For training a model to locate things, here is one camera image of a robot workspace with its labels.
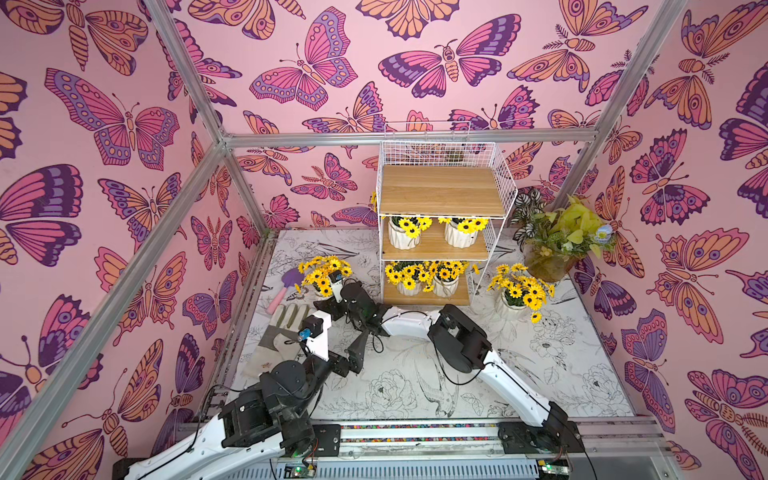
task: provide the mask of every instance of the plant pot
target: plant pot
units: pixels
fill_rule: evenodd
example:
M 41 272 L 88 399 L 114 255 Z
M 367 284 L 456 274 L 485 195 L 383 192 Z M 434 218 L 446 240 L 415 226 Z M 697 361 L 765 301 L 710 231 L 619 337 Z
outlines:
M 545 256 L 541 254 L 541 248 L 536 248 L 531 243 L 526 243 L 523 246 L 523 254 L 525 255 L 523 263 L 528 268 L 528 273 L 547 283 L 563 280 L 563 277 L 568 274 L 576 262 L 583 258 L 554 251 Z
M 402 282 L 397 284 L 397 291 L 400 292 L 402 295 L 405 296 L 414 296 L 419 295 L 419 292 L 422 291 L 422 283 L 416 282 L 416 287 L 414 287 L 413 290 L 408 290 L 405 285 L 402 284 Z
M 448 222 L 445 224 L 445 241 L 448 245 L 456 248 L 467 248 L 478 239 L 478 233 L 462 233 L 458 231 L 456 223 Z
M 449 298 L 450 296 L 453 296 L 453 294 L 456 293 L 456 289 L 458 289 L 458 278 L 448 282 L 443 282 L 442 280 L 435 278 L 433 285 L 435 285 L 435 289 L 433 290 L 435 295 Z
M 526 306 L 515 306 L 507 303 L 504 290 L 498 291 L 493 310 L 505 320 L 517 320 L 526 323 L 531 318 Z
M 388 228 L 389 228 L 389 243 L 400 250 L 410 250 L 416 245 L 419 245 L 422 242 L 422 235 L 419 232 L 419 236 L 416 238 L 411 238 L 408 235 L 406 235 L 405 229 L 402 229 L 392 223 L 392 221 L 387 222 Z

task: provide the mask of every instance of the wooden shelf board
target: wooden shelf board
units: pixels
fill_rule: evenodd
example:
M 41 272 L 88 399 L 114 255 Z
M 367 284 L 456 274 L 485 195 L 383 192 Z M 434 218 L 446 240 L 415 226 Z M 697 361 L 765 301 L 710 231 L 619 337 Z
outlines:
M 422 232 L 422 242 L 411 250 L 400 250 L 389 242 L 389 228 L 384 230 L 382 245 L 383 260 L 487 260 L 483 233 L 478 235 L 474 244 L 466 248 L 451 247 L 445 241 L 445 226 L 435 218 L 432 226 Z
M 466 276 L 458 279 L 458 288 L 456 293 L 450 298 L 442 298 L 434 292 L 419 292 L 414 296 L 405 296 L 397 291 L 397 287 L 385 280 L 384 283 L 384 303 L 387 305 L 434 305 L 441 306 L 448 303 L 453 305 L 469 305 L 469 288 L 467 286 Z
M 379 212 L 503 217 L 490 168 L 384 165 Z

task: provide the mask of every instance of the butterfly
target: butterfly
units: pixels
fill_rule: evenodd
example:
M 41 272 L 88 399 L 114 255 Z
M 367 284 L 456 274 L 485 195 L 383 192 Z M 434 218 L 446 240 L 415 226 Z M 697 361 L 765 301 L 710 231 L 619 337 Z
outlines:
M 514 128 L 533 128 L 533 118 L 531 116 L 536 112 L 538 103 L 531 98 L 531 90 L 520 85 L 507 97 L 502 109 L 496 116 L 496 108 L 493 106 L 493 115 L 488 115 L 484 108 L 480 111 L 488 117 L 485 120 L 478 114 L 467 110 L 451 110 L 448 121 L 451 122 L 451 130 L 496 130 L 503 128 L 512 130 Z
M 210 270 L 217 263 L 220 268 L 224 268 L 224 261 L 226 260 L 224 254 L 230 251 L 232 220 L 226 222 L 224 228 L 221 228 L 221 219 L 219 218 L 216 222 L 216 228 L 214 228 L 210 222 L 210 217 L 208 217 L 207 229 L 203 222 L 194 215 L 190 217 L 190 222 L 192 223 L 192 231 L 197 236 L 197 251 L 203 256 L 205 268 Z
M 720 329 L 715 312 L 694 284 L 701 286 L 698 280 L 702 276 L 717 276 L 702 275 L 699 272 L 731 258 L 744 246 L 750 235 L 740 232 L 737 228 L 718 228 L 715 231 L 707 230 L 693 235 L 690 240 L 679 236 L 665 242 L 658 233 L 656 238 L 661 242 L 661 261 L 667 271 L 659 273 L 655 288 L 646 290 L 645 293 L 658 293 L 665 305 L 675 305 L 677 313 L 694 332 L 704 335 L 707 342 L 722 344 L 723 330 Z
M 272 198 L 269 210 L 265 208 L 264 204 L 261 204 L 261 207 L 264 210 L 266 225 L 269 228 L 282 230 L 288 223 L 296 222 L 301 218 L 298 210 L 290 207 L 284 194 Z
M 252 263 L 245 260 L 241 252 L 237 252 L 237 269 L 240 271 L 240 285 L 245 286 Z
M 136 70 L 136 59 L 128 52 L 136 51 L 147 39 L 149 28 L 141 18 L 118 10 L 83 13 L 82 2 L 70 1 L 66 5 L 69 40 L 74 59 L 85 71 L 88 63 L 88 29 L 101 56 L 117 73 L 131 75 Z M 0 9 L 16 26 L 38 35 L 50 35 L 64 21 L 65 4 L 62 0 L 24 0 L 0 2 Z
M 624 379 L 642 393 L 645 407 L 656 416 L 661 429 L 674 433 L 672 402 L 667 389 L 656 374 L 659 366 L 654 363 L 667 345 L 667 317 L 652 309 L 647 317 L 637 321 L 636 329 L 621 330 L 621 343 L 633 357 L 631 362 L 624 364 Z
M 637 278 L 645 276 L 645 268 L 640 257 L 637 255 L 634 247 L 629 240 L 619 230 L 624 229 L 624 225 L 619 217 L 621 211 L 621 200 L 624 198 L 624 167 L 619 166 L 611 178 L 611 182 L 605 188 L 605 193 L 600 192 L 598 198 L 594 201 L 594 211 L 600 218 L 611 225 L 616 236 L 616 248 L 613 251 L 603 250 L 603 261 L 611 266 L 618 263 L 621 268 L 635 275 Z M 629 211 L 629 198 L 627 198 L 627 210 Z
M 17 111 L 27 98 L 27 82 L 0 71 L 0 115 Z M 16 148 L 22 145 L 19 130 L 13 118 L 0 117 L 0 160 L 16 158 Z
M 250 130 L 256 135 L 278 134 L 280 131 L 277 126 L 266 118 L 262 118 L 248 110 L 243 112 L 245 121 L 248 122 Z M 286 185 L 291 185 L 290 172 L 279 162 L 288 160 L 285 154 L 302 154 L 312 150 L 314 147 L 258 147 L 248 149 L 249 154 L 238 157 L 240 168 L 246 172 L 261 171 L 265 175 L 277 175 L 282 177 Z
M 604 333 L 600 333 L 600 341 L 603 344 L 603 348 L 605 348 L 605 352 L 608 354 L 608 356 L 611 356 L 616 351 L 616 339 L 614 338 L 614 334 L 612 333 L 610 336 L 605 335 Z
M 232 271 L 224 279 L 219 288 L 219 293 L 196 293 L 184 301 L 181 312 L 192 320 L 192 325 L 203 326 L 205 339 L 209 339 L 216 332 L 219 319 L 227 323 L 232 318 L 232 299 L 237 289 L 237 272 Z
M 576 262 L 574 280 L 581 295 L 587 291 L 594 296 L 594 311 L 603 314 L 606 320 L 617 316 L 629 315 L 637 308 L 637 304 L 628 291 L 609 280 L 603 280 L 604 273 L 594 266 L 589 257 Z
M 98 266 L 96 276 L 101 280 L 101 288 L 105 292 L 111 290 L 128 264 L 120 255 L 106 247 L 99 247 L 98 257 L 94 258 L 94 261 Z M 157 265 L 155 265 L 152 277 L 144 281 L 142 286 L 139 286 L 139 290 L 128 304 L 128 309 L 123 313 L 118 323 L 120 333 L 112 345 L 117 346 L 125 333 L 141 326 L 147 317 L 156 323 L 168 323 L 168 326 L 173 329 L 174 324 L 170 321 L 170 316 L 176 310 L 176 294 L 181 289 L 181 283 L 184 281 L 186 272 L 187 255 L 185 252 L 179 252 L 168 260 L 159 275 L 157 275 Z
M 305 18 L 301 5 L 296 0 L 275 0 L 288 13 Z M 248 19 L 243 25 L 243 35 L 254 40 L 267 40 L 275 31 L 275 14 L 270 0 L 192 0 L 187 10 L 197 20 L 234 27 Z
M 9 365 L 22 367 L 27 381 L 35 387 L 36 392 L 40 392 L 47 376 L 56 370 L 58 363 L 78 339 L 90 319 L 90 313 L 83 313 L 80 310 L 80 300 L 73 300 L 71 296 L 63 294 L 59 295 L 45 314 L 40 328 L 37 365 L 32 364 L 27 336 L 22 336 L 22 342 L 27 348 L 26 363 L 12 362 L 6 356 L 0 356 L 0 360 Z M 104 368 L 101 365 L 102 358 L 101 354 L 96 357 L 78 386 L 80 390 L 86 389 L 99 379 L 99 372 Z M 29 388 L 21 376 L 0 372 L 0 445 L 5 442 L 31 401 Z
M 632 167 L 630 175 L 633 183 L 655 182 L 643 190 L 643 195 L 656 192 L 640 208 L 645 223 L 658 225 L 669 218 L 682 225 L 691 214 L 701 213 L 710 201 L 710 196 L 698 188 L 669 183 L 688 177 L 672 178 L 677 170 L 672 170 L 672 167 L 683 151 L 686 136 L 687 130 L 672 130 L 667 137 L 654 138 L 650 152 L 638 158 Z
M 211 87 L 212 84 L 216 84 L 215 80 L 211 77 L 240 78 L 243 76 L 243 74 L 231 67 L 227 67 L 220 61 L 213 60 L 212 58 L 204 58 L 203 50 L 200 48 L 200 46 L 197 44 L 197 41 L 190 33 L 187 24 L 181 20 L 175 19 L 174 22 L 176 23 L 176 29 L 178 30 L 179 35 L 181 35 L 181 41 L 184 43 L 184 46 L 186 46 L 187 53 L 194 63 L 197 74 L 200 76 L 200 84 L 203 85 L 203 89 L 208 94 L 210 101 L 215 104 L 236 107 L 237 103 L 235 103 L 234 100 L 227 97 L 216 88 Z M 160 37 L 160 32 L 157 32 L 157 40 L 160 41 L 160 45 L 163 48 L 163 53 L 165 53 L 165 59 L 167 60 L 168 66 L 170 67 L 170 75 L 168 77 L 168 100 L 174 100 L 176 97 L 178 97 L 179 92 L 182 90 L 184 90 L 184 96 L 186 97 L 187 86 L 184 85 L 184 80 L 181 77 L 181 74 L 179 74 L 178 68 L 176 67 L 176 62 L 174 61 L 173 57 L 171 57 L 168 49 L 165 47 L 163 39 Z M 194 123 L 196 117 L 197 106 L 194 104 L 194 102 L 192 102 L 192 97 L 190 97 L 190 120 L 192 123 Z
M 459 0 L 362 0 L 355 7 L 366 17 L 387 18 L 387 30 L 408 40 L 420 38 L 429 22 L 451 19 Z
M 508 171 L 502 171 L 502 175 L 515 180 L 526 178 L 533 171 L 531 163 L 542 145 L 540 141 L 529 141 L 513 151 L 505 159 Z
M 581 117 L 581 120 L 576 120 L 576 117 L 569 114 L 567 111 L 558 110 L 555 108 L 553 111 L 549 112 L 547 119 L 549 120 L 549 124 L 552 128 L 594 128 L 594 126 L 598 124 L 598 120 L 600 120 L 600 112 L 600 110 L 593 111 L 586 118 L 584 118 L 584 115 L 577 111 L 576 113 L 579 115 L 579 117 Z M 552 142 L 553 145 L 559 145 L 563 143 L 563 141 Z
M 754 156 L 744 166 L 747 170 L 768 165 L 768 113 L 765 103 L 768 101 L 768 64 L 755 72 L 754 77 L 741 95 L 736 111 L 760 124 L 740 118 L 729 118 L 720 125 L 720 137 L 725 140 L 720 159 L 731 161 L 745 155 Z M 763 168 L 756 175 L 744 182 L 737 193 L 756 204 L 755 212 L 768 218 L 768 168 Z
M 744 478 L 762 479 L 760 465 L 736 426 L 741 425 L 746 438 L 762 452 L 765 445 L 748 425 L 764 426 L 765 416 L 751 412 L 736 413 L 731 407 L 755 409 L 768 403 L 768 379 L 759 375 L 742 379 L 720 369 L 712 371 L 711 381 L 706 373 L 697 371 L 688 372 L 688 379 L 701 390 L 694 390 L 700 403 L 685 399 L 685 406 L 696 420 L 707 422 L 707 437 L 732 458 Z
M 357 78 L 346 58 L 342 55 L 349 47 L 344 33 L 346 15 L 334 7 L 328 7 L 315 18 L 304 41 L 304 58 L 299 57 L 296 67 L 279 67 L 267 70 L 250 86 L 258 99 L 272 98 L 281 104 L 296 100 L 317 111 L 328 101 L 323 85 L 347 86 Z M 296 44 L 296 56 L 299 44 Z
M 680 36 L 683 46 L 692 54 L 706 60 L 746 37 L 768 19 L 768 2 L 751 2 L 739 5 L 725 16 L 722 22 L 718 15 L 713 15 L 701 25 L 692 24 L 690 10 L 683 16 Z M 712 108 L 704 83 L 714 83 L 714 75 L 707 69 L 728 58 L 728 53 L 712 57 L 706 64 L 696 58 L 688 58 L 678 64 L 678 68 L 686 77 L 673 78 L 654 90 L 645 101 L 645 108 L 650 107 L 656 100 L 662 100 L 667 109 L 677 107 L 679 119 L 702 130 L 712 125 Z
M 101 185 L 101 191 L 107 195 L 112 203 L 114 212 L 121 219 L 128 220 L 128 231 L 131 232 L 131 238 L 134 239 L 134 252 L 137 252 L 149 237 L 152 227 L 157 225 L 160 218 L 165 215 L 166 210 L 170 207 L 170 202 L 179 194 L 181 175 L 178 172 L 169 175 L 165 182 L 160 185 L 154 199 L 147 192 L 147 189 L 142 188 L 149 199 L 117 180 L 100 178 L 98 184 Z
M 139 160 L 146 168 L 163 170 L 163 147 L 173 144 L 179 129 L 174 112 L 149 107 L 134 119 L 133 112 L 123 108 L 123 116 L 114 102 L 92 84 L 55 68 L 47 70 L 45 87 L 64 102 L 70 120 L 96 131 L 94 141 L 104 165 L 127 165 L 131 150 L 138 149 Z
M 451 81 L 458 81 L 458 71 L 461 70 L 467 82 L 477 87 L 483 78 L 500 71 L 502 63 L 499 60 L 474 55 L 506 55 L 518 31 L 520 15 L 504 15 L 477 27 L 455 51 L 450 47 L 455 39 L 446 45 L 435 46 L 442 47 L 442 55 L 432 51 L 404 51 L 381 60 L 379 70 L 390 81 L 405 88 L 421 78 L 411 89 L 414 98 L 442 97 L 445 95 L 446 72 Z
M 61 424 L 62 428 L 81 417 L 104 421 L 100 429 L 93 429 L 75 435 L 39 452 L 24 472 L 24 480 L 40 478 L 93 478 L 96 476 L 104 454 L 104 438 L 108 436 L 116 454 L 128 457 L 128 435 L 120 420 L 141 422 L 154 413 L 160 403 L 161 386 L 157 376 L 163 359 L 163 340 L 155 341 L 136 366 L 116 411 L 112 404 L 100 416 L 90 414 Z M 118 378 L 123 378 L 127 369 Z
M 673 453 L 675 462 L 677 462 L 681 469 L 696 470 L 701 466 L 701 461 L 681 447 L 680 444 L 667 440 L 667 447 Z
M 253 245 L 258 245 L 261 241 L 261 233 L 252 221 L 240 215 L 237 218 L 237 226 L 240 231 L 243 232 L 243 245 L 246 248 L 251 248 Z
M 349 190 L 357 190 L 357 184 L 349 178 L 352 174 L 346 168 L 341 166 L 339 158 L 331 153 L 326 154 L 324 162 L 325 175 L 323 171 L 318 167 L 312 166 L 312 169 L 317 174 L 317 177 L 307 177 L 302 175 L 302 178 L 308 182 L 319 182 L 316 184 L 303 184 L 292 187 L 290 191 L 299 195 L 312 195 L 315 198 L 322 200 L 328 198 L 330 195 L 331 200 L 342 201 L 344 196 Z
M 387 127 L 386 118 L 381 113 L 383 108 L 384 104 L 379 98 L 376 86 L 372 81 L 369 81 L 357 94 L 351 115 L 347 108 L 345 114 L 338 113 L 344 118 L 310 118 L 303 121 L 302 125 L 318 134 L 393 131 L 392 128 Z
M 192 421 L 194 412 L 184 407 L 192 403 L 190 392 L 203 385 L 204 368 L 205 357 L 200 356 L 197 342 L 191 334 L 185 333 L 176 357 L 176 395 L 174 396 L 174 392 L 171 390 L 170 403 L 165 412 L 167 413 L 170 407 L 174 407 L 174 409 L 170 411 L 163 426 L 160 427 L 150 455 L 155 456 L 173 446 L 177 441 L 176 434 L 179 424 Z
M 38 168 L 6 188 L 0 196 L 0 220 L 31 220 L 7 223 L 7 233 L 0 229 L 0 260 L 18 263 L 15 241 L 39 263 L 56 266 L 61 251 L 80 240 L 80 229 L 68 222 L 38 219 L 79 215 L 82 186 L 77 168 L 59 164 Z
M 598 0 L 560 0 L 560 11 L 563 19 L 574 38 L 568 38 L 568 31 L 561 25 L 555 26 L 560 38 L 546 44 L 543 48 L 551 50 L 565 46 L 561 50 L 547 52 L 532 58 L 513 69 L 507 76 L 525 81 L 542 81 L 554 76 L 554 81 L 566 81 L 570 78 L 579 82 L 578 90 L 583 92 L 589 85 L 589 67 L 587 62 L 575 53 L 569 51 L 591 51 L 595 44 L 586 38 L 608 35 L 626 28 L 638 20 L 648 10 L 647 6 L 640 7 L 629 15 L 619 15 L 616 7 L 605 2 L 598 7 Z
M 643 141 L 643 134 L 639 131 L 622 131 L 625 128 L 629 128 L 629 125 L 621 126 L 621 117 L 619 121 L 614 124 L 611 129 L 608 139 L 605 141 L 605 147 L 603 147 L 603 153 L 609 149 L 611 152 L 608 154 L 608 164 L 613 165 L 621 158 L 621 152 L 630 151 L 635 148 L 640 142 Z

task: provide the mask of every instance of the white flower pot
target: white flower pot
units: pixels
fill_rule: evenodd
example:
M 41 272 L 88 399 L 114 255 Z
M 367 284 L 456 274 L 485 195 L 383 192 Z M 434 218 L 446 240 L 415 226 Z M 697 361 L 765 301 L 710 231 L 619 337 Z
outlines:
M 493 310 L 505 320 L 517 320 L 525 323 L 531 318 L 526 306 L 513 306 L 507 303 L 504 298 L 504 290 L 498 291 Z
M 421 232 L 419 232 L 418 237 L 411 238 L 406 235 L 404 229 L 392 223 L 391 220 L 387 222 L 387 225 L 389 228 L 389 243 L 395 248 L 399 248 L 400 250 L 410 250 L 422 242 Z
M 400 282 L 397 284 L 397 291 L 405 296 L 419 295 L 419 292 L 422 291 L 422 283 L 416 282 L 416 286 L 413 288 L 413 290 L 408 290 L 406 286 Z
M 448 245 L 456 248 L 466 248 L 472 245 L 478 239 L 478 233 L 462 233 L 458 231 L 458 225 L 453 222 L 445 224 L 445 241 Z
M 448 282 L 443 282 L 442 280 L 435 278 L 433 284 L 435 285 L 435 295 L 448 298 L 456 293 L 456 289 L 458 289 L 458 278 Z

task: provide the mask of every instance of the purple butterfly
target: purple butterfly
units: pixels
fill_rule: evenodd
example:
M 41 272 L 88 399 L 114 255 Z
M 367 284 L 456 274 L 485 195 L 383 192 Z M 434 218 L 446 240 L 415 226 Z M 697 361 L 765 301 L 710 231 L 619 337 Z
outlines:
M 94 141 L 104 165 L 127 165 L 131 161 L 131 150 L 138 149 L 139 160 L 146 168 L 163 170 L 163 147 L 173 144 L 174 133 L 179 129 L 179 119 L 174 112 L 149 107 L 134 117 L 123 108 L 124 116 L 98 88 L 55 68 L 47 70 L 45 87 L 64 102 L 70 120 L 96 132 Z
M 594 266 L 589 257 L 576 262 L 574 268 L 577 270 L 574 280 L 581 294 L 584 295 L 589 290 L 589 294 L 594 296 L 594 311 L 602 313 L 606 320 L 613 318 L 614 313 L 617 316 L 629 315 L 637 308 L 628 291 L 616 283 L 602 280 L 605 274 Z
M 325 175 L 328 175 L 328 178 L 326 178 L 322 170 L 312 166 L 317 177 L 307 177 L 302 175 L 302 178 L 308 182 L 319 183 L 297 185 L 292 187 L 290 191 L 299 195 L 312 195 L 320 200 L 328 198 L 330 195 L 331 200 L 342 201 L 344 200 L 342 193 L 345 194 L 347 189 L 357 190 L 357 184 L 349 179 L 352 174 L 349 170 L 341 166 L 339 158 L 336 155 L 331 153 L 326 154 L 325 168 Z
M 432 51 L 404 51 L 381 60 L 379 70 L 390 81 L 401 87 L 409 87 L 415 98 L 427 95 L 445 95 L 445 75 L 451 81 L 458 81 L 458 71 L 472 87 L 477 87 L 483 78 L 495 75 L 502 69 L 502 63 L 495 58 L 472 55 L 506 55 L 520 30 L 520 15 L 510 14 L 494 18 L 477 27 L 458 44 L 456 51 L 450 47 L 451 40 L 442 47 L 442 55 Z
M 636 329 L 621 330 L 621 343 L 627 353 L 633 356 L 631 362 L 624 364 L 624 379 L 635 390 L 642 392 L 645 407 L 659 420 L 661 429 L 674 433 L 672 402 L 667 389 L 656 375 L 659 366 L 654 363 L 667 345 L 667 317 L 652 309 L 646 318 L 638 320 Z
M 232 299 L 237 289 L 237 271 L 230 272 L 224 283 L 221 284 L 219 293 L 214 296 L 207 293 L 196 293 L 184 301 L 181 313 L 190 317 L 192 325 L 203 325 L 205 339 L 209 339 L 216 332 L 219 319 L 227 323 L 232 318 Z
M 165 423 L 160 428 L 157 440 L 152 447 L 152 455 L 155 456 L 163 450 L 169 449 L 176 443 L 177 427 L 180 423 L 188 423 L 194 412 L 190 409 L 182 408 L 192 403 L 192 395 L 189 392 L 199 389 L 203 385 L 203 369 L 205 368 L 205 357 L 200 356 L 200 349 L 197 347 L 194 337 L 187 333 L 181 339 L 179 354 L 176 357 L 176 392 L 171 392 L 168 408 L 174 407 L 170 411 Z
M 737 409 L 755 409 L 768 403 L 768 379 L 754 375 L 742 379 L 724 370 L 713 370 L 712 380 L 704 372 L 688 372 L 688 379 L 701 392 L 694 395 L 701 403 L 685 399 L 685 406 L 699 422 L 707 422 L 705 428 L 710 441 L 724 451 L 736 467 L 749 480 L 762 480 L 763 473 L 752 454 L 750 446 L 736 427 L 755 445 L 762 447 L 750 426 L 764 426 L 765 416 L 759 413 L 740 413 Z
M 736 111 L 744 114 L 760 125 L 768 127 L 768 64 L 755 72 L 746 85 L 746 90 L 737 103 Z M 746 164 L 747 170 L 768 164 L 768 130 L 751 121 L 729 118 L 720 125 L 720 136 L 725 140 L 720 159 L 731 161 L 745 155 L 753 155 Z M 768 218 L 768 168 L 763 168 L 756 175 L 744 182 L 737 193 L 756 204 L 755 212 Z
M 304 40 L 304 58 L 296 67 L 279 67 L 265 71 L 250 86 L 258 99 L 272 98 L 281 104 L 296 100 L 317 111 L 328 101 L 323 84 L 333 87 L 347 86 L 357 78 L 346 58 L 342 55 L 349 47 L 344 33 L 346 15 L 334 7 L 328 7 L 310 25 Z M 299 44 L 296 44 L 296 56 Z

